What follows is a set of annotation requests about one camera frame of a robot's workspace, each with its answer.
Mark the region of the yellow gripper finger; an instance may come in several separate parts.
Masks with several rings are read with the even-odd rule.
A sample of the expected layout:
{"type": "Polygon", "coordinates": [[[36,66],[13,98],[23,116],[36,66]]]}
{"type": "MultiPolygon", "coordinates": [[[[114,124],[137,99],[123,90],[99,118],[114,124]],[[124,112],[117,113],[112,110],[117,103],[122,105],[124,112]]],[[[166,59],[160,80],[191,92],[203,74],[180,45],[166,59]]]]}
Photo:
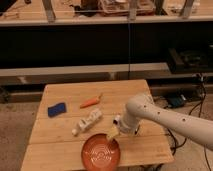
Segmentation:
{"type": "Polygon", "coordinates": [[[112,141],[116,136],[119,135],[119,130],[116,126],[113,126],[107,133],[107,140],[112,141]]]}

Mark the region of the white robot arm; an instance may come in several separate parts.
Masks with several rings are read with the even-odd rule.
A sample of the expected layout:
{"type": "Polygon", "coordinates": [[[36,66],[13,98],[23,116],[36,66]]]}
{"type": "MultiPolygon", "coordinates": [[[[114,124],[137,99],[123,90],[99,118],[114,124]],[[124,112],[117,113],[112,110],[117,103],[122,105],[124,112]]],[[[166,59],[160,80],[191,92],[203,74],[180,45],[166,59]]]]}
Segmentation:
{"type": "Polygon", "coordinates": [[[120,133],[134,134],[142,119],[169,128],[213,151],[213,121],[160,108],[146,93],[137,94],[126,102],[124,113],[115,117],[116,124],[107,133],[107,139],[112,140],[120,133]]]}

